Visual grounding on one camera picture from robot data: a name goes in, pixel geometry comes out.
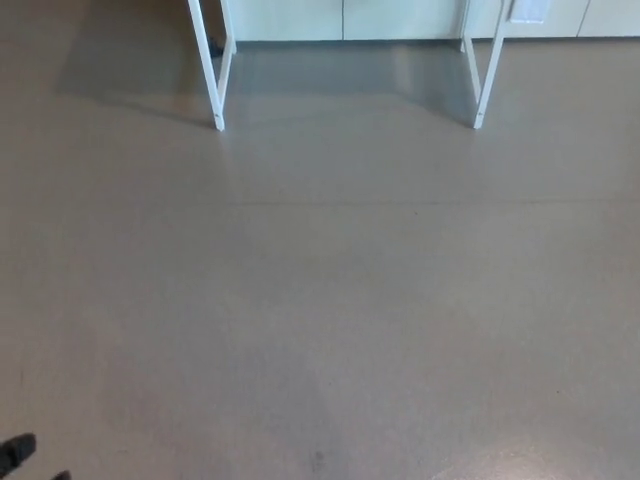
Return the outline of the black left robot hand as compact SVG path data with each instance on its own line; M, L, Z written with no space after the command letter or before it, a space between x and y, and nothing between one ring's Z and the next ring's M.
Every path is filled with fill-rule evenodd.
M23 433L1 443L0 476L5 479L18 470L37 450L37 437Z

